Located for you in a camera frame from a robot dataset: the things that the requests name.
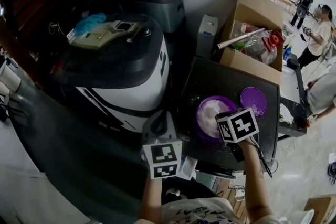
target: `black pants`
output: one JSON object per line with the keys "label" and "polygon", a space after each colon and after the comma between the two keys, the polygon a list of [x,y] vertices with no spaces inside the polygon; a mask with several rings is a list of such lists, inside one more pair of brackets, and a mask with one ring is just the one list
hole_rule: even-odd
{"label": "black pants", "polygon": [[[292,26],[295,26],[296,20],[297,20],[298,18],[299,18],[299,16],[298,16],[298,14],[295,12],[294,17],[293,17],[293,20],[291,21],[290,24],[291,24]],[[298,23],[298,26],[297,26],[298,29],[301,28],[301,26],[302,26],[302,24],[303,24],[303,20],[304,20],[304,18],[302,18],[302,19],[299,20],[299,23]]]}
{"label": "black pants", "polygon": [[302,69],[302,67],[306,67],[307,65],[309,65],[311,62],[316,61],[317,59],[320,58],[320,55],[314,55],[312,54],[308,47],[303,51],[303,53],[301,54],[301,56],[299,57],[299,64],[300,64],[300,69]]}

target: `purple bowl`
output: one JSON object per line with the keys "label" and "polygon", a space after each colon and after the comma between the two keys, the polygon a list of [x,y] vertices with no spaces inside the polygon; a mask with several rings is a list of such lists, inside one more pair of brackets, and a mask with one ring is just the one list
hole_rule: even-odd
{"label": "purple bowl", "polygon": [[257,88],[245,88],[240,95],[241,107],[252,108],[255,116],[262,116],[267,108],[265,95]]}
{"label": "purple bowl", "polygon": [[227,108],[229,109],[228,112],[235,112],[237,110],[236,105],[228,98],[224,97],[224,96],[220,96],[220,95],[216,95],[216,96],[211,96],[208,97],[206,99],[204,99],[198,106],[197,111],[196,111],[196,117],[195,117],[195,127],[196,127],[196,131],[198,133],[198,135],[205,141],[210,142],[210,143],[220,143],[220,139],[219,138],[213,138],[209,135],[207,135],[200,127],[200,125],[198,124],[198,120],[197,120],[197,115],[199,110],[201,110],[205,104],[209,101],[221,101],[223,102]]}

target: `backpack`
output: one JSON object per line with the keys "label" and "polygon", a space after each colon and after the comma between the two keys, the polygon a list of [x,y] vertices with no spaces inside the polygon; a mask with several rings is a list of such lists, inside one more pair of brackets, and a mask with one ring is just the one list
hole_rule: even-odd
{"label": "backpack", "polygon": [[301,4],[302,6],[306,7],[306,8],[309,8],[310,5],[311,5],[311,1],[312,0],[301,0]]}

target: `cardboard box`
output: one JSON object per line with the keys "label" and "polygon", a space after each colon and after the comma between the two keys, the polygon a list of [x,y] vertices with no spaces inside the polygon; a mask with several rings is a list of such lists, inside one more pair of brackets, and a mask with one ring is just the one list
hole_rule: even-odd
{"label": "cardboard box", "polygon": [[[221,42],[230,39],[235,20],[282,33],[282,10],[271,0],[237,0],[224,25]],[[283,54],[283,47],[278,47],[277,58],[268,66],[239,51],[225,48],[220,63],[280,84]]]}
{"label": "cardboard box", "polygon": [[330,223],[335,216],[336,195],[308,199],[305,211],[310,209],[315,211],[311,224]]}

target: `hand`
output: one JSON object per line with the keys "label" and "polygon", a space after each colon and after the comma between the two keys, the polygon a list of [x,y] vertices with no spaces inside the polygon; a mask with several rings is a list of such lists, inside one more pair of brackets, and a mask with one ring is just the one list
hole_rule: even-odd
{"label": "hand", "polygon": [[309,128],[311,126],[311,123],[310,123],[310,121],[308,120],[308,119],[306,119],[306,121],[304,122],[304,126],[303,126],[303,128]]}
{"label": "hand", "polygon": [[311,87],[313,87],[316,82],[317,82],[317,80],[313,80],[313,81],[308,82],[308,89],[311,89]]}

